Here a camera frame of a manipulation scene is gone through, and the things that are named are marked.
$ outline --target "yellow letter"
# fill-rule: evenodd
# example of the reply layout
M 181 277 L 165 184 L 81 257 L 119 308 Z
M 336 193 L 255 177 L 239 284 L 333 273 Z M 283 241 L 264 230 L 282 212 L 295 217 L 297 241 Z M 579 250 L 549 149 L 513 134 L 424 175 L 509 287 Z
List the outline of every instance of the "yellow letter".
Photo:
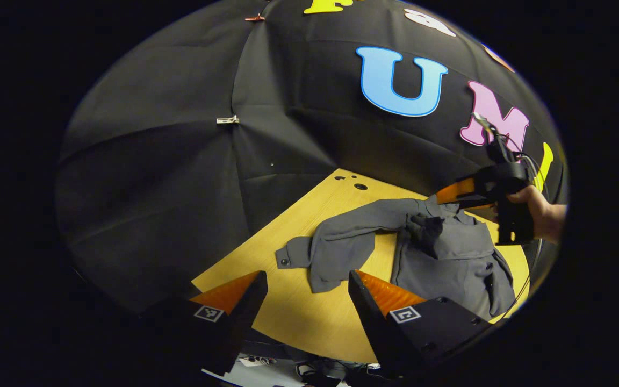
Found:
M 305 10 L 305 14 L 316 14 L 319 12 L 341 12 L 341 7 L 336 7 L 336 3 L 341 5 L 352 5 L 353 0 L 312 0 L 312 6 Z
M 543 143 L 543 160 L 541 161 L 541 167 L 538 169 L 538 176 L 534 179 L 534 185 L 538 188 L 538 191 L 543 191 L 543 181 L 548 176 L 548 169 L 553 162 L 553 151 L 547 143 Z

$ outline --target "wooden table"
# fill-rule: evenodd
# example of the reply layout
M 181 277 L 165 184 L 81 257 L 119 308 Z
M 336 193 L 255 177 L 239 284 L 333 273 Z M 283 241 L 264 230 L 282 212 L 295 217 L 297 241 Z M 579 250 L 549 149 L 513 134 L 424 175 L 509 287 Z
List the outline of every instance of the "wooden table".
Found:
M 364 184 L 367 190 L 356 189 Z M 312 235 L 327 218 L 384 198 L 426 199 L 406 189 L 337 169 L 236 250 L 199 275 L 192 283 L 208 291 L 255 270 L 266 270 L 269 291 L 253 328 L 286 345 L 320 356 L 351 362 L 376 363 L 362 324 L 348 295 L 347 281 L 329 292 L 312 294 L 307 269 L 278 269 L 275 252 L 296 236 Z M 498 240 L 497 225 L 485 222 L 491 238 Z M 396 233 L 376 235 L 374 252 L 361 268 L 363 272 L 390 281 L 395 255 Z M 513 272 L 517 295 L 529 274 L 519 246 L 498 246 Z M 526 300 L 525 289 L 508 316 Z M 501 316 L 492 319 L 495 323 Z

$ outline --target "gray shirt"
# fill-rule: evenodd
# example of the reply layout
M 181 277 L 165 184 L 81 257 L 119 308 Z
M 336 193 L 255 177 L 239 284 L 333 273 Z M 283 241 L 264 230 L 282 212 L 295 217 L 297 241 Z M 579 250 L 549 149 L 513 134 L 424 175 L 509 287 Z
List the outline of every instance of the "gray shirt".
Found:
M 393 284 L 425 299 L 450 298 L 485 319 L 513 304 L 513 277 L 486 225 L 436 196 L 377 200 L 329 218 L 278 250 L 277 265 L 309 267 L 312 292 L 330 291 L 363 266 L 376 230 L 398 231 Z

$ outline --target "blue letter u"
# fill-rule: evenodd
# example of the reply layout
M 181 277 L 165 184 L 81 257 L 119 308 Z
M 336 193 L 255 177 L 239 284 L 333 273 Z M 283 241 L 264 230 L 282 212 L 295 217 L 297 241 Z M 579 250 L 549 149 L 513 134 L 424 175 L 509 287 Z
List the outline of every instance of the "blue letter u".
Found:
M 422 91 L 417 98 L 405 98 L 393 90 L 395 62 L 402 61 L 401 54 L 379 47 L 360 47 L 357 54 L 362 57 L 362 93 L 369 102 L 386 112 L 408 117 L 422 117 L 436 110 L 441 78 L 448 73 L 445 66 L 415 58 L 415 64 L 422 69 Z

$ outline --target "red clip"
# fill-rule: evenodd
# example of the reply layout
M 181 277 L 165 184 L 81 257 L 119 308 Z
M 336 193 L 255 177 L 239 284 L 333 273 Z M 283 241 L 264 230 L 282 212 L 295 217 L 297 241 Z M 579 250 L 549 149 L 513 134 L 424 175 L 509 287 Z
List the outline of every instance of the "red clip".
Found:
M 246 22 L 264 22 L 264 17 L 262 16 L 262 14 L 257 14 L 256 17 L 246 17 L 245 21 Z

